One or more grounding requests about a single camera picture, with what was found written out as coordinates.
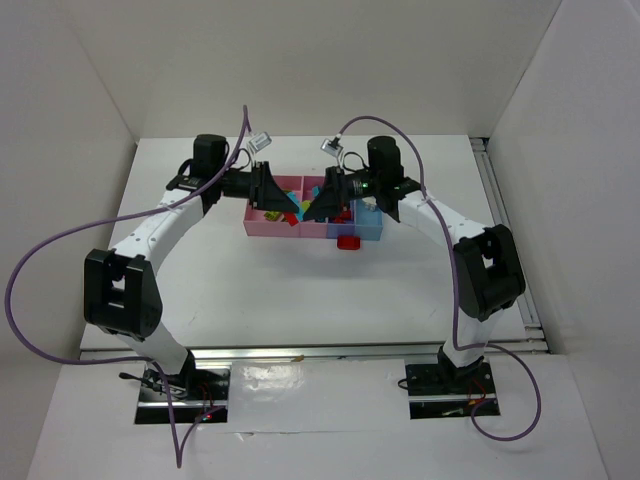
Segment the long green lego brick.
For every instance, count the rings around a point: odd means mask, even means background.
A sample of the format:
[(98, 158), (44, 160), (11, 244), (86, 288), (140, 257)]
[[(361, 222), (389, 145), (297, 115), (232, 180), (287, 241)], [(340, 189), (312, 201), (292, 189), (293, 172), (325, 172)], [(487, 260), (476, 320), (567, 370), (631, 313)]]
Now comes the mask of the long green lego brick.
[(264, 214), (264, 218), (271, 222), (277, 222), (281, 216), (282, 213), (277, 211), (269, 211)]

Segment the wide red lego brick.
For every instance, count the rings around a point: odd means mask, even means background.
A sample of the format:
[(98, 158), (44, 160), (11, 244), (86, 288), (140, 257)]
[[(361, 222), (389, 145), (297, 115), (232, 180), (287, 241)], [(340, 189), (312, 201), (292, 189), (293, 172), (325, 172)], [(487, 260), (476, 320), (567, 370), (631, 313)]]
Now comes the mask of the wide red lego brick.
[(340, 250), (356, 251), (361, 248), (361, 239), (355, 235), (339, 235), (336, 246)]

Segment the grey white lego piece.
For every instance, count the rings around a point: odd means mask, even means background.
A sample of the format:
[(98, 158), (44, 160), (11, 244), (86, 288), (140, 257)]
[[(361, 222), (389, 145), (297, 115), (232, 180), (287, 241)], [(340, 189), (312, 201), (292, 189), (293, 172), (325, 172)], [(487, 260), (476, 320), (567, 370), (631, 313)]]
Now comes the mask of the grey white lego piece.
[(375, 202), (369, 202), (369, 201), (363, 200), (363, 204), (370, 211), (375, 211), (377, 209), (377, 204)]

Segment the multicolour lego stack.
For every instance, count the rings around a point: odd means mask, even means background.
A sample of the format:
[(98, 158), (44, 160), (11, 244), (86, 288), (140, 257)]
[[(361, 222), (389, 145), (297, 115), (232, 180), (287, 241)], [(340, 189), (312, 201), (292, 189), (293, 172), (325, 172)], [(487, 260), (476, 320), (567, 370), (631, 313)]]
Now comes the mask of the multicolour lego stack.
[(297, 202), (296, 205), (298, 207), (298, 210), (295, 213), (284, 212), (282, 214), (282, 221), (287, 223), (291, 227), (298, 225), (303, 220), (304, 213), (310, 207), (311, 201), (303, 200), (301, 202)]

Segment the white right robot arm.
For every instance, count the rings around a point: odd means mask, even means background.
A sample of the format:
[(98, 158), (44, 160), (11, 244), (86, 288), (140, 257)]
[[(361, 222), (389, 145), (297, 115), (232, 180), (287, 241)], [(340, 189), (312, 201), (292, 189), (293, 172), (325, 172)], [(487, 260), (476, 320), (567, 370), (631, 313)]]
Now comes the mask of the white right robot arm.
[(438, 375), (443, 384), (468, 379), (484, 359), (497, 320), (526, 288), (513, 235), (503, 224), (470, 220), (430, 196), (406, 176), (394, 138), (371, 138), (367, 156), (365, 166), (353, 172), (327, 168), (304, 217), (336, 217), (350, 202), (372, 197), (391, 219), (443, 246), (451, 266), (453, 320), (437, 354)]

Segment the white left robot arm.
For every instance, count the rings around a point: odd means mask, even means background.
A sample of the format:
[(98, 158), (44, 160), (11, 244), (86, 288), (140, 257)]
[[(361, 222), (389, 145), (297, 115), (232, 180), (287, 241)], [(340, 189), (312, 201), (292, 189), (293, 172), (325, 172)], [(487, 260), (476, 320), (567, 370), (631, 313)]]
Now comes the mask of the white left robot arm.
[(296, 215), (298, 205), (279, 187), (266, 162), (248, 171), (232, 167), (227, 139), (201, 134), (193, 155), (167, 184), (157, 213), (108, 250), (92, 250), (84, 262), (87, 323), (116, 336), (147, 358), (143, 382), (156, 391), (188, 396), (207, 376), (193, 353), (161, 321), (163, 303), (156, 275), (184, 235), (222, 197), (245, 199), (262, 211)]

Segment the large pink container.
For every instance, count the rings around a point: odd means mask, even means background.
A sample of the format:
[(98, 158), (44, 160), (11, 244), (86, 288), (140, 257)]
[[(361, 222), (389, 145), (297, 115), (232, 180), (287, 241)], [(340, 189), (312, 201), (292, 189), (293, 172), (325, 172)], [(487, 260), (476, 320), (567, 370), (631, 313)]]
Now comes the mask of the large pink container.
[[(293, 192), (296, 201), (301, 203), (303, 193), (303, 177), (300, 175), (276, 175), (275, 182), (286, 191)], [(284, 237), (300, 236), (303, 212), (296, 214), (296, 223), (291, 224), (283, 215), (277, 221), (268, 220), (266, 211), (255, 210), (248, 204), (245, 208), (243, 225), (248, 236)]]

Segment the dark blue container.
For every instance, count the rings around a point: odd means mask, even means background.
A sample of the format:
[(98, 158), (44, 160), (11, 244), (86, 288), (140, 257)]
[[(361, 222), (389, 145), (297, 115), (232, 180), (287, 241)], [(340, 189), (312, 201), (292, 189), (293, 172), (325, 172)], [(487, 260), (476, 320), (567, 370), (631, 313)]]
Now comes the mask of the dark blue container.
[(334, 223), (332, 219), (334, 217), (330, 217), (328, 219), (327, 224), (327, 237), (329, 239), (337, 239), (339, 235), (355, 235), (355, 202), (352, 201), (349, 205), (349, 208), (352, 212), (352, 221), (348, 223)]

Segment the narrow pink container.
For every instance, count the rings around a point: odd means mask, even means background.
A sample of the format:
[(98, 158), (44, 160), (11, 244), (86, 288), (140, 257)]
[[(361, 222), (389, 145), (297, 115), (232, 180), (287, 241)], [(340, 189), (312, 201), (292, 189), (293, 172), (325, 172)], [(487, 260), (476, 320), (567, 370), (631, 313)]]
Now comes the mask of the narrow pink container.
[[(324, 183), (324, 178), (322, 176), (304, 176), (303, 177), (303, 189), (302, 189), (302, 197), (303, 200), (312, 201), (311, 190), (315, 186), (322, 187)], [(321, 221), (302, 221), (300, 223), (300, 235), (303, 238), (327, 238), (327, 220)]]

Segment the light blue container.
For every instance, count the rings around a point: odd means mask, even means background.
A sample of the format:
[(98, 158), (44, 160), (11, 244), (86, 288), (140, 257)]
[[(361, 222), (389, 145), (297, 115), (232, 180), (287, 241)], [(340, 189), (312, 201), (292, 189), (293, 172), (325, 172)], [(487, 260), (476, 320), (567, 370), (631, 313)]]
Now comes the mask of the light blue container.
[(382, 212), (368, 210), (363, 200), (355, 201), (355, 235), (363, 241), (379, 241), (383, 232)]

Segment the aluminium side rail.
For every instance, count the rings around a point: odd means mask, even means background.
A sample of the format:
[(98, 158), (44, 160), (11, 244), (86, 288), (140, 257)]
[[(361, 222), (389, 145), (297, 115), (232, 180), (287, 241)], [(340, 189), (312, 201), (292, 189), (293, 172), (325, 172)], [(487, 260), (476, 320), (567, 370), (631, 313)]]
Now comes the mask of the aluminium side rail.
[[(489, 202), (492, 217), (496, 223), (504, 224), (506, 227), (511, 228), (511, 222), (498, 184), (495, 169), (487, 151), (488, 138), (470, 137), (469, 142), (479, 170), (485, 195)], [(528, 280), (525, 280), (525, 292), (518, 298), (517, 304), (522, 316), (527, 340), (529, 342), (534, 340), (545, 341), (544, 330), (529, 290)]]

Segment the aluminium front rail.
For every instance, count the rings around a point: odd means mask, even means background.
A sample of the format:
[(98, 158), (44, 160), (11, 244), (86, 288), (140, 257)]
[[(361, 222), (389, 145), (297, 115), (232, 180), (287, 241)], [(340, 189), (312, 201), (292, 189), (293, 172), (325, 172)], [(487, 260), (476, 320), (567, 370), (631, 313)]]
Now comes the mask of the aluminium front rail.
[[(502, 342), (504, 348), (514, 353), (549, 353), (547, 342), (528, 339), (516, 342)], [(259, 348), (196, 348), (189, 347), (196, 359), (200, 360), (284, 360), (303, 356), (304, 359), (373, 358), (373, 357), (416, 357), (435, 356), (440, 348), (436, 344), (383, 344), (313, 347), (259, 347)], [(83, 360), (102, 360), (135, 355), (132, 351), (89, 349), (81, 350)]]

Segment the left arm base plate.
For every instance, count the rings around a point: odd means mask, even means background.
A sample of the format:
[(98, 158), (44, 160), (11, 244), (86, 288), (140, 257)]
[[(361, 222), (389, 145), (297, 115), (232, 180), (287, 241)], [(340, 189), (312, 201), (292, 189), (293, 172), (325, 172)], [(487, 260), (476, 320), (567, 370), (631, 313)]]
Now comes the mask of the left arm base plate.
[[(205, 424), (226, 423), (230, 380), (231, 369), (228, 366), (215, 366), (198, 369), (187, 390), (171, 385), (175, 422), (189, 424), (202, 418), (201, 422)], [(142, 375), (134, 423), (169, 423), (164, 385), (157, 372), (152, 369), (146, 369)]]

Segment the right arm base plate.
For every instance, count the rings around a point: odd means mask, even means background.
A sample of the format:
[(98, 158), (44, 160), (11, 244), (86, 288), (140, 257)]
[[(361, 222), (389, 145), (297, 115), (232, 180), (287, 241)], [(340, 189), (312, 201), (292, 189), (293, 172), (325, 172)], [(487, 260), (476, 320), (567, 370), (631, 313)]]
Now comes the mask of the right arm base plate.
[(409, 415), (412, 420), (452, 419), (469, 417), (479, 406), (477, 416), (499, 416), (491, 367), (483, 362), (470, 376), (446, 383), (436, 364), (408, 364), (406, 375), (398, 381), (408, 394)]

